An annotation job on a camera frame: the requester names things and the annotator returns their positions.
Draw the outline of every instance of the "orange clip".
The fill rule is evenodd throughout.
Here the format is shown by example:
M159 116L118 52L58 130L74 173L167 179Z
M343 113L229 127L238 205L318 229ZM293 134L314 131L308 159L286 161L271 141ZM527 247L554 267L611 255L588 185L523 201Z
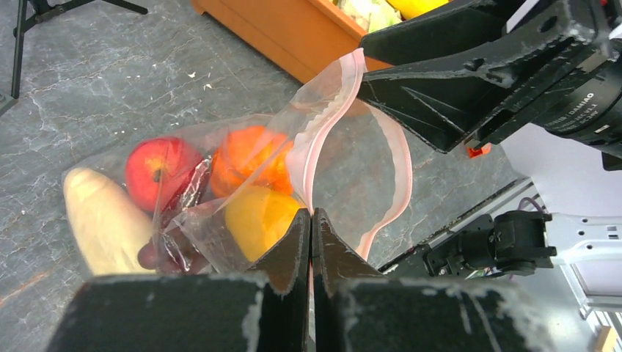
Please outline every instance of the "orange clip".
M485 155L490 153L490 151L492 150L492 144L490 143L486 143L483 147L481 147L481 149L474 149L474 148L466 148L466 151L469 152L469 158L473 159L473 158L477 158L478 156L481 155Z

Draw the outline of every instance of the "gray marble pattern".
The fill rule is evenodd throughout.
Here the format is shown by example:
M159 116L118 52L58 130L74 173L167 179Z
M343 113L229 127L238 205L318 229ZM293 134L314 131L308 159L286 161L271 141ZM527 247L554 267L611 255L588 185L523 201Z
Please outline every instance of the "gray marble pattern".
M87 278L62 173L87 156L198 122L277 111L299 87L187 1L96 1L26 34L22 96L0 117L0 349L42 351ZM0 0L0 90L10 89L16 0ZM381 232L380 265L516 178L502 150L469 160L409 136L414 193Z

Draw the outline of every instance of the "red apple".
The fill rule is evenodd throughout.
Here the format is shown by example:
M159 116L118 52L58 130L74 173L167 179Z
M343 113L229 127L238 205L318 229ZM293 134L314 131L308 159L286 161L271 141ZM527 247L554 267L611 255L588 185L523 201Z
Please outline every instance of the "red apple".
M163 210L185 191L201 153L183 139L162 137L144 141L125 165L130 198L143 210Z

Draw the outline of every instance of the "cable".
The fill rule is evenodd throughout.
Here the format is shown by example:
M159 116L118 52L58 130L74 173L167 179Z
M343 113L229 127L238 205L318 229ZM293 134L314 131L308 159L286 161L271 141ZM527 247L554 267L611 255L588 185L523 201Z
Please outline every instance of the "cable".
M525 197L523 199L521 199L520 203L519 203L519 210L523 210L525 207L527 207L526 203L530 203L531 205L533 205L533 207L538 210L540 213L545 213L546 211L544 211L544 209L535 201L533 200L533 198L529 198L529 197Z

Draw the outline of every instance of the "orange container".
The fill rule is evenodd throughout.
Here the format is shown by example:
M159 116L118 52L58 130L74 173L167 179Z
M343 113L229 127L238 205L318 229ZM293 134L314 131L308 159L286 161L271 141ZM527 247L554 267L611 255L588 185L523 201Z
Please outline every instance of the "orange container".
M330 0L191 0L283 70L307 83L353 51L365 31ZM367 68L388 64L367 58Z

